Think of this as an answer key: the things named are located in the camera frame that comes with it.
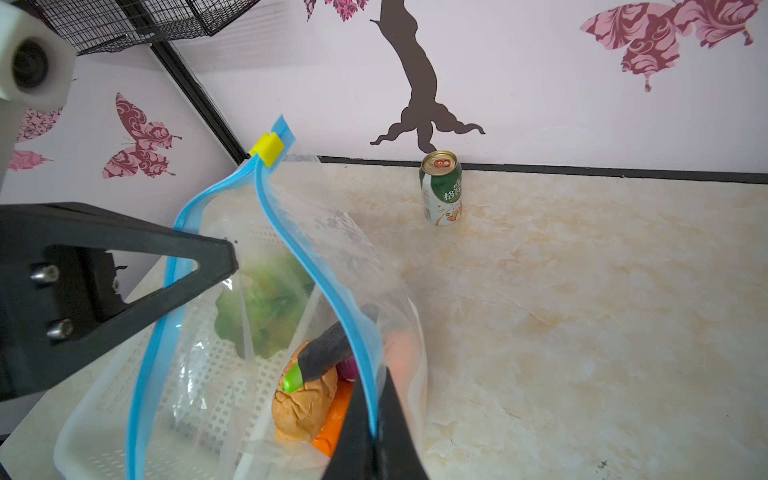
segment carrot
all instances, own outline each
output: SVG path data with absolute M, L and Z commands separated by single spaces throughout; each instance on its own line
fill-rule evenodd
M 328 408 L 326 421 L 323 423 L 320 433 L 312 441 L 312 445 L 329 457 L 333 456 L 336 446 L 339 444 L 339 435 L 341 435 L 346 410 L 349 408 L 349 401 L 352 398 L 353 386 L 352 382 L 339 379 L 336 384 L 336 396 L 333 397 L 333 402 Z

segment pink leaf decal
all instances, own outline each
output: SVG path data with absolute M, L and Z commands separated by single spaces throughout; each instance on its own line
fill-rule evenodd
M 742 33 L 744 44 L 751 45 L 752 36 L 746 30 L 746 21 L 757 12 L 762 0 L 686 0 L 674 17 L 674 23 L 688 35 L 696 25 L 696 38 L 700 46 L 714 47 L 722 40 Z
M 16 171 L 30 170 L 46 161 L 53 160 L 45 158 L 40 154 L 36 154 L 33 151 L 14 150 L 11 155 L 11 163 L 8 164 L 8 169 Z
M 587 20 L 581 30 L 594 37 L 607 50 L 624 47 L 646 34 L 649 15 L 660 17 L 671 10 L 661 3 L 633 3 L 612 8 Z
M 622 71 L 631 71 L 635 75 L 645 75 L 645 91 L 650 91 L 650 76 L 671 68 L 680 57 L 677 53 L 677 29 L 666 16 L 649 15 L 643 38 L 635 38 L 627 49 L 621 62 Z
M 59 116 L 61 116 L 60 108 L 47 114 L 28 108 L 24 113 L 24 118 L 22 118 L 22 124 L 18 129 L 16 143 L 31 140 L 32 138 L 39 137 L 51 130 L 56 124 Z
M 650 77 L 674 66 L 680 57 L 677 34 L 689 35 L 696 26 L 701 46 L 714 47 L 741 32 L 744 44 L 753 42 L 746 21 L 763 0 L 685 0 L 674 7 L 659 3 L 635 3 L 607 10 L 587 20 L 581 30 L 611 50 L 629 45 L 621 62 L 623 71 Z
M 326 0 L 326 4 L 333 3 L 336 13 L 339 14 L 343 22 L 349 20 L 352 15 L 357 13 L 357 8 L 364 10 L 368 0 Z
M 309 21 L 310 17 L 312 16 L 312 12 L 315 11 L 315 2 L 317 0 L 304 0 L 304 5 L 306 6 L 306 20 Z

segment wire mesh basket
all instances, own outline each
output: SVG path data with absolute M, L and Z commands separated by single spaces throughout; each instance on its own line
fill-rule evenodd
M 215 35 L 259 0 L 28 0 L 78 54 Z

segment beige countertop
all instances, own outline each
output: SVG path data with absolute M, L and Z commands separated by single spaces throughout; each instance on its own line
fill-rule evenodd
M 465 171 L 441 228 L 415 169 L 324 167 L 419 308 L 433 479 L 765 478 L 768 186 Z M 105 363 L 2 446 L 14 480 L 56 478 Z

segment green lettuce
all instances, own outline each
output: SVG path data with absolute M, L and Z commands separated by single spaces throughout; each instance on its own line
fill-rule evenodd
M 240 281 L 242 288 L 235 283 L 217 298 L 216 335 L 233 342 L 237 355 L 245 358 L 242 290 L 253 354 L 268 359 L 287 348 L 312 292 L 312 277 L 293 255 L 285 253 L 241 268 L 233 281 Z

